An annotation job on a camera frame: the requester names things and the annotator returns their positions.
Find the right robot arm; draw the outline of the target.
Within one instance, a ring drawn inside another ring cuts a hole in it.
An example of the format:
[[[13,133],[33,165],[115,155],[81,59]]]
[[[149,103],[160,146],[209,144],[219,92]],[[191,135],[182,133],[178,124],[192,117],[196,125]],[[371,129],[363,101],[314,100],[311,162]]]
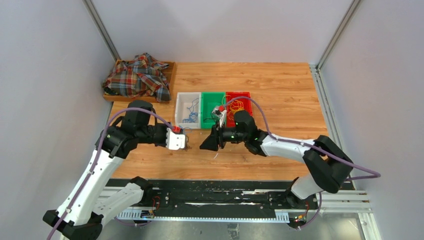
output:
[[[353,170],[351,159],[328,136],[301,140],[271,134],[259,129],[245,110],[236,112],[233,119],[233,127],[217,121],[199,148],[216,152],[226,143],[244,143],[254,155],[304,163],[309,173],[293,180],[286,191],[285,200],[291,208],[301,207],[306,198],[322,191],[337,193]]]

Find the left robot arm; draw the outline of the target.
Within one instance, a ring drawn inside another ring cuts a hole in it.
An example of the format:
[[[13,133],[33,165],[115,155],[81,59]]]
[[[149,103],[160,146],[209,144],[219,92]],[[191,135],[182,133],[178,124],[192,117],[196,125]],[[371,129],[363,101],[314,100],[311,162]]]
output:
[[[153,186],[139,176],[98,201],[113,173],[139,144],[176,151],[186,147],[187,137],[148,102],[135,100],[115,113],[101,131],[92,157],[69,196],[57,209],[44,214],[43,221],[52,227],[48,239],[58,231],[67,240],[96,240],[103,228],[128,207],[152,203]]]

